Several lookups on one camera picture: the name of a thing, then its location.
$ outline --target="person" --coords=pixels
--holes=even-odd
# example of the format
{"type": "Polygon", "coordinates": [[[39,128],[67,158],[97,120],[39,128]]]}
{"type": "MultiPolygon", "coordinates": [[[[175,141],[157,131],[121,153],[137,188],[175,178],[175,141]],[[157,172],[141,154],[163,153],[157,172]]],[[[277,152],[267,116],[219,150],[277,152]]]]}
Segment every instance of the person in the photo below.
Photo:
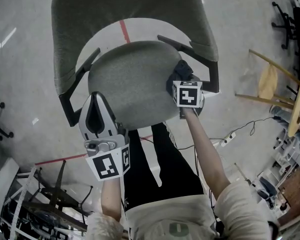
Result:
{"type": "MultiPolygon", "coordinates": [[[[274,116],[280,117],[280,119],[278,118],[274,120],[276,120],[287,131],[289,127],[291,113],[283,110],[279,106],[272,106],[270,108],[270,113],[274,116]]],[[[300,141],[300,130],[297,130],[294,136],[300,141]]]]}
{"type": "MultiPolygon", "coordinates": [[[[271,239],[268,222],[259,213],[246,181],[230,183],[221,159],[204,131],[197,114],[183,109],[203,176],[216,204],[212,210],[200,178],[171,140],[164,123],[151,127],[160,166],[159,187],[147,163],[137,130],[130,138],[130,169],[123,176],[124,209],[133,240],[212,240],[218,238],[214,213],[233,240],[271,239]]],[[[121,219],[120,179],[103,182],[102,212],[88,217],[87,240],[119,240],[121,219]]]]}

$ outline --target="white sleeve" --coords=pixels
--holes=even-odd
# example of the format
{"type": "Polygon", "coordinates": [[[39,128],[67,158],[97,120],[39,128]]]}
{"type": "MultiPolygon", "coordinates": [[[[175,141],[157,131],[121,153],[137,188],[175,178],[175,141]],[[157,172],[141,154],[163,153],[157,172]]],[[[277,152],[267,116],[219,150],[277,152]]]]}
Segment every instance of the white sleeve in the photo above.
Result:
{"type": "Polygon", "coordinates": [[[227,186],[220,194],[214,212],[223,222],[225,233],[231,240],[271,239],[268,222],[257,210],[257,203],[245,181],[227,186]]]}
{"type": "Polygon", "coordinates": [[[114,218],[100,212],[88,217],[87,240],[120,240],[124,227],[114,218]]]}

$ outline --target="black pants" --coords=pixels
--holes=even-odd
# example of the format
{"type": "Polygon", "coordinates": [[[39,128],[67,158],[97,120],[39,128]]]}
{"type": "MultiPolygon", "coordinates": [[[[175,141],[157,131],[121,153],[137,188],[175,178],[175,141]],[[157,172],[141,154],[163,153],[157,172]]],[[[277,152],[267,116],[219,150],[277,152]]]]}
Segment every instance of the black pants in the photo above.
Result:
{"type": "Polygon", "coordinates": [[[126,211],[147,203],[204,193],[199,177],[171,142],[166,126],[158,123],[151,129],[162,186],[158,186],[150,171],[138,131],[130,131],[130,169],[123,177],[126,211]]]}

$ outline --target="forearm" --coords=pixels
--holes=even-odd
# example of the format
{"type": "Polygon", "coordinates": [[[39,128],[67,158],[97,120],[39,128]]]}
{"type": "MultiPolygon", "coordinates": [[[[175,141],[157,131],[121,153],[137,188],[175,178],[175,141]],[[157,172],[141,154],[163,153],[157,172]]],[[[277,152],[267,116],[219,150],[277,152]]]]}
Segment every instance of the forearm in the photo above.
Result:
{"type": "Polygon", "coordinates": [[[101,208],[104,215],[121,219],[121,186],[120,178],[108,179],[103,182],[101,192],[101,208]]]}
{"type": "Polygon", "coordinates": [[[217,199],[230,182],[226,177],[219,154],[203,129],[197,115],[190,108],[184,108],[183,111],[204,179],[217,199]]]}

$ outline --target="gray chair seat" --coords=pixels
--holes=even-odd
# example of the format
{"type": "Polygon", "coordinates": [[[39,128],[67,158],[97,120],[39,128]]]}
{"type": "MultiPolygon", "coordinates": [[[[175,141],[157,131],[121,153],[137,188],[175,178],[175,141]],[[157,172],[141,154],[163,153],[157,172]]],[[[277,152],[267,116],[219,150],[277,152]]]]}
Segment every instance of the gray chair seat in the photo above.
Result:
{"type": "Polygon", "coordinates": [[[101,92],[116,121],[128,130],[161,123],[179,111],[166,91],[166,81],[180,54],[159,41],[137,41],[102,55],[88,76],[89,93],[101,92]]]}

